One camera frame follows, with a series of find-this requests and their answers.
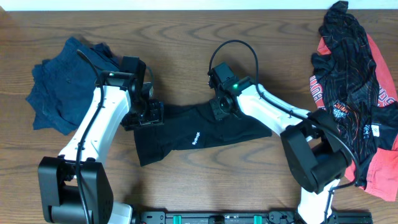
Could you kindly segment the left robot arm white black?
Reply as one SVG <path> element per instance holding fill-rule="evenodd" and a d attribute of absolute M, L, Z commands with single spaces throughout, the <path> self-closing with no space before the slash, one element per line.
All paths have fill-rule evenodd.
<path fill-rule="evenodd" d="M 70 142 L 38 167 L 44 219 L 48 223 L 135 223 L 132 206 L 116 202 L 104 165 L 121 123 L 138 129 L 162 123 L 163 104 L 152 99 L 145 72 L 103 71 Z"/>

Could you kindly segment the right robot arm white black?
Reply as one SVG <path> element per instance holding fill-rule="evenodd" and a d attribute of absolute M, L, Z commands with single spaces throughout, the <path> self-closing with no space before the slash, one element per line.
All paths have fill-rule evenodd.
<path fill-rule="evenodd" d="M 354 156 L 339 138 L 333 118 L 323 110 L 294 107 L 246 77 L 208 82 L 216 98 L 217 118 L 250 116 L 275 132 L 282 141 L 290 172 L 301 186 L 297 213 L 304 223 L 330 223 L 331 201 Z"/>

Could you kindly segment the black polo shirt white logo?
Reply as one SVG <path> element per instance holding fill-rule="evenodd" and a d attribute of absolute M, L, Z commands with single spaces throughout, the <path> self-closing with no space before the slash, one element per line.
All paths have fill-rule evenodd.
<path fill-rule="evenodd" d="M 141 166 L 161 161 L 171 151 L 225 146 L 272 136 L 258 120 L 243 115 L 216 120 L 209 103 L 165 105 L 164 124 L 134 131 Z"/>

